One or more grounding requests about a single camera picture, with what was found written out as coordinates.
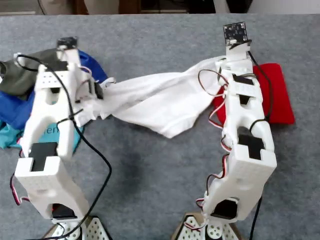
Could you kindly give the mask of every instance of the black cable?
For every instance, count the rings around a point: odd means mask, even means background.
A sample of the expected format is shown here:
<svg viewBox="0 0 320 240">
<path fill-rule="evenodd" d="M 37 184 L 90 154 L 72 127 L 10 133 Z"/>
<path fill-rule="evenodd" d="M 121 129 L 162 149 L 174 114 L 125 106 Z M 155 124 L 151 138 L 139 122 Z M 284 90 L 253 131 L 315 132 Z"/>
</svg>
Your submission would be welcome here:
<svg viewBox="0 0 320 240">
<path fill-rule="evenodd" d="M 250 231 L 249 240 L 252 240 L 253 237 L 254 237 L 255 225 L 256 225 L 257 218 L 258 218 L 258 214 L 259 214 L 259 209 L 260 209 L 260 206 L 261 206 L 261 202 L 262 202 L 262 196 L 260 197 L 260 199 L 259 199 L 259 201 L 258 201 L 258 205 L 256 206 L 254 218 L 253 218 L 252 225 L 251 225 L 251 231 Z"/>
<path fill-rule="evenodd" d="M 71 99 L 70 99 L 70 95 L 69 92 L 66 88 L 66 86 L 64 85 L 64 83 L 62 82 L 62 80 L 59 78 L 59 76 L 55 73 L 55 71 L 52 69 L 52 67 L 50 67 L 47 63 L 41 61 L 40 59 L 36 58 L 36 57 L 32 57 L 32 56 L 28 56 L 28 55 L 24 55 L 24 54 L 19 54 L 16 57 L 16 61 L 18 62 L 18 58 L 26 58 L 26 59 L 31 59 L 36 61 L 39 64 L 44 65 L 54 76 L 55 78 L 59 81 L 59 83 L 61 84 L 63 90 L 65 91 L 66 94 L 66 98 L 68 100 L 68 105 L 69 105 L 69 111 L 70 111 L 70 120 L 73 122 L 73 126 L 75 128 L 75 130 L 77 131 L 77 133 L 79 134 L 80 138 L 96 153 L 98 154 L 103 161 L 107 164 L 108 168 L 109 168 L 109 172 L 104 180 L 104 183 L 102 185 L 102 187 L 100 188 L 98 194 L 96 195 L 95 199 L 93 200 L 93 203 L 91 204 L 88 212 L 84 215 L 83 219 L 78 223 L 77 226 L 74 227 L 74 229 L 72 229 L 70 232 L 61 235 L 61 236 L 51 236 L 51 237 L 45 237 L 45 238 L 31 238 L 31 239 L 26 239 L 26 240 L 58 240 L 58 239 L 63 239 L 63 238 L 67 238 L 69 235 L 71 235 L 72 233 L 74 233 L 87 219 L 87 217 L 90 215 L 91 211 L 93 210 L 93 208 L 95 207 L 98 199 L 100 198 L 102 192 L 104 191 L 110 177 L 112 174 L 112 166 L 110 164 L 110 162 L 106 159 L 106 157 L 100 152 L 98 151 L 86 138 L 85 136 L 82 134 L 82 132 L 80 131 L 80 129 L 78 128 L 75 119 L 74 119 L 74 111 L 73 111 L 73 107 L 72 107 L 72 103 L 71 103 Z"/>
<path fill-rule="evenodd" d="M 66 231 L 66 229 L 64 228 L 64 226 L 62 226 L 60 223 L 56 223 L 57 225 L 59 225 L 62 229 L 63 229 L 63 232 L 62 232 L 62 234 L 61 234 L 61 236 L 65 233 L 65 231 Z"/>
<path fill-rule="evenodd" d="M 84 110 L 84 109 L 82 108 L 82 109 L 80 109 L 79 111 L 75 112 L 73 115 L 70 114 L 68 118 L 64 118 L 64 119 L 58 121 L 58 122 L 56 123 L 56 126 L 58 127 L 58 125 L 59 125 L 60 123 L 63 123 L 63 122 L 68 121 L 68 120 L 71 120 L 75 115 L 81 113 L 83 110 Z"/>
<path fill-rule="evenodd" d="M 160 0 L 156 1 L 156 5 L 158 7 L 158 14 L 161 14 L 161 5 L 160 5 Z"/>
<path fill-rule="evenodd" d="M 39 4 L 39 7 L 40 7 L 40 9 L 41 9 L 42 14 L 43 14 L 43 15 L 46 15 L 46 14 L 45 14 L 45 10 L 44 10 L 44 8 L 43 8 L 43 6 L 42 6 L 42 3 L 40 2 L 40 0 L 37 0 L 37 1 L 38 1 L 38 4 Z"/>
<path fill-rule="evenodd" d="M 254 127 L 254 125 L 258 122 L 263 122 L 263 121 L 266 121 L 268 122 L 269 121 L 269 118 L 270 118 L 270 115 L 271 115 L 271 112 L 272 112 L 272 109 L 273 109 L 273 105 L 274 105 L 274 94 L 273 94 L 273 88 L 272 88 L 272 83 L 271 83 L 271 80 L 270 78 L 267 76 L 267 74 L 265 73 L 265 71 L 263 71 L 263 69 L 259 66 L 259 64 L 257 63 L 257 61 L 255 60 L 254 56 L 252 55 L 252 53 L 250 51 L 248 51 L 248 54 L 251 58 L 251 60 L 253 61 L 254 65 L 257 66 L 257 68 L 259 69 L 259 71 L 261 72 L 261 74 L 265 77 L 265 79 L 268 81 L 268 84 L 269 84 L 269 100 L 270 100 L 270 106 L 269 106 L 269 110 L 267 112 L 267 114 L 265 115 L 265 117 L 263 119 L 257 119 L 255 120 L 250 128 L 249 128 L 249 131 L 251 132 L 252 128 Z"/>
</svg>

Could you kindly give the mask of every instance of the white cloth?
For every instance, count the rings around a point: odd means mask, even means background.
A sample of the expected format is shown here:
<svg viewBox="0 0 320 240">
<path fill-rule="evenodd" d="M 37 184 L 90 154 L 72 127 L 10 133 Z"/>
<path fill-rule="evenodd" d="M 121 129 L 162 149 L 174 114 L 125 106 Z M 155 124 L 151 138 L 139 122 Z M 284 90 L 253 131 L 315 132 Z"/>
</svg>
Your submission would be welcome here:
<svg viewBox="0 0 320 240">
<path fill-rule="evenodd" d="M 145 126 L 172 138 L 194 125 L 199 114 L 212 102 L 220 89 L 216 61 L 223 56 L 199 62 L 185 72 L 147 75 L 122 81 L 104 92 L 104 112 L 123 121 Z"/>
</svg>

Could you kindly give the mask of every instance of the gray carpet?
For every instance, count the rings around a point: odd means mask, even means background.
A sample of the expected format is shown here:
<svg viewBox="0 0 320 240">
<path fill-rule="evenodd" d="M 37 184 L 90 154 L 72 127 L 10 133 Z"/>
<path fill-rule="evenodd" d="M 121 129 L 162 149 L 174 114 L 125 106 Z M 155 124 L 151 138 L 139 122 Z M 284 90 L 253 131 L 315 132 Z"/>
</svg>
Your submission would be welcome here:
<svg viewBox="0 0 320 240">
<path fill-rule="evenodd" d="M 3 17 L 0 59 L 52 48 L 57 38 L 76 35 L 81 50 L 123 81 L 184 71 L 223 55 L 222 25 L 240 21 L 253 39 L 256 60 L 283 67 L 296 118 L 295 125 L 272 127 L 278 167 L 265 186 L 255 239 L 319 240 L 320 15 Z M 195 199 L 204 194 L 206 176 L 220 171 L 224 153 L 220 131 L 207 116 L 173 139 L 113 117 L 87 127 L 85 135 L 114 170 L 93 213 L 115 240 L 167 240 L 184 213 L 197 210 Z M 41 237 L 51 226 L 30 204 L 15 205 L 9 178 L 17 159 L 16 149 L 0 151 L 2 240 Z M 107 174 L 103 161 L 82 142 L 66 167 L 92 202 Z M 252 218 L 237 223 L 245 237 Z"/>
</svg>

